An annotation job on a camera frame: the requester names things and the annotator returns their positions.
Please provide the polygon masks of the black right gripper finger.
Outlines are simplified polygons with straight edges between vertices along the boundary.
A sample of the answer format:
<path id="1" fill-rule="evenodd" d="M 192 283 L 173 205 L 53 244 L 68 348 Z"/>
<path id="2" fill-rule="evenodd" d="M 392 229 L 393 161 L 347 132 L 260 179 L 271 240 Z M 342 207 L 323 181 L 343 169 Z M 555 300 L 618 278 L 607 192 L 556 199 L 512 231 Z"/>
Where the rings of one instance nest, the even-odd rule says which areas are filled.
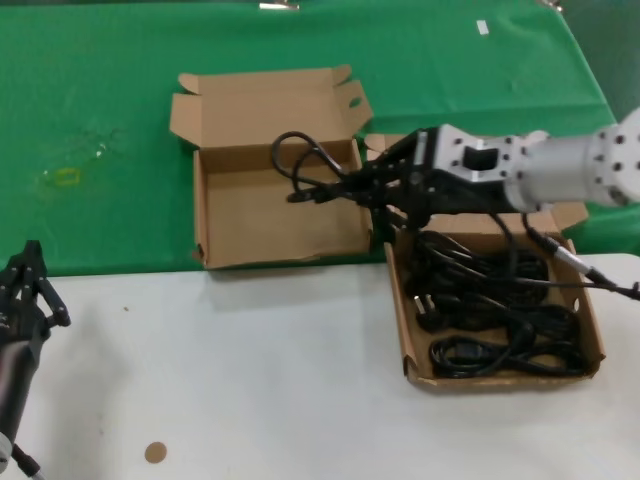
<path id="1" fill-rule="evenodd" d="M 401 185 L 350 186 L 350 199 L 368 209 L 380 231 L 415 231 L 413 191 Z"/>
<path id="2" fill-rule="evenodd" d="M 402 186 L 422 180 L 425 171 L 426 132 L 408 135 L 368 134 L 364 138 L 367 159 L 343 179 L 351 193 L 374 192 L 399 181 Z"/>

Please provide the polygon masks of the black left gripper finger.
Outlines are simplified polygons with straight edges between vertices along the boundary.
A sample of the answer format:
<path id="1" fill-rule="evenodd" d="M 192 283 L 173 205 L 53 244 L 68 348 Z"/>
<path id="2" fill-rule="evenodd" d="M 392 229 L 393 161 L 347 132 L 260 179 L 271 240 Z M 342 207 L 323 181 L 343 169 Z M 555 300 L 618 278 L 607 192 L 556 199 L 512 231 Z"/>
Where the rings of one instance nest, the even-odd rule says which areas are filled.
<path id="1" fill-rule="evenodd" d="M 48 280 L 47 267 L 44 261 L 42 246 L 37 240 L 28 240 L 25 245 L 25 285 L 31 288 L 33 296 L 40 295 L 51 309 L 47 318 L 50 327 L 68 327 L 71 325 L 69 311 Z"/>
<path id="2" fill-rule="evenodd" d="M 27 304 L 31 300 L 30 252 L 24 248 L 22 252 L 10 257 L 1 271 L 1 305 L 21 301 Z"/>

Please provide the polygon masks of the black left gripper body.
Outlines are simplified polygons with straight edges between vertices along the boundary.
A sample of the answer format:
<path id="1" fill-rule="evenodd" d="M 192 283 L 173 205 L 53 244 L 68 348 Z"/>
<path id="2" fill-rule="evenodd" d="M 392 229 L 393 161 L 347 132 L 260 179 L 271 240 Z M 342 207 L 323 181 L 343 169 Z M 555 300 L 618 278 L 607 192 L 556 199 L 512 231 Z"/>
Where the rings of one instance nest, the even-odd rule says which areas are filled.
<path id="1" fill-rule="evenodd" d="M 44 342 L 50 336 L 48 318 L 35 297 L 1 299 L 1 350 L 20 342 Z"/>

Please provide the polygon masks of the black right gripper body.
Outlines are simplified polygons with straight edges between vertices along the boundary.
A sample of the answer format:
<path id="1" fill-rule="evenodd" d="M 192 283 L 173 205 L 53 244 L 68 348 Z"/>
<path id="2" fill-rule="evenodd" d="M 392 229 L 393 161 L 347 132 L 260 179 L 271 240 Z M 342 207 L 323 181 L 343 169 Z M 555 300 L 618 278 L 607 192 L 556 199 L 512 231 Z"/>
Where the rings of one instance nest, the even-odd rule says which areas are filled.
<path id="1" fill-rule="evenodd" d="M 388 188 L 388 204 L 407 226 L 426 226 L 435 215 L 511 212 L 502 181 L 473 183 L 442 170 L 413 171 Z"/>

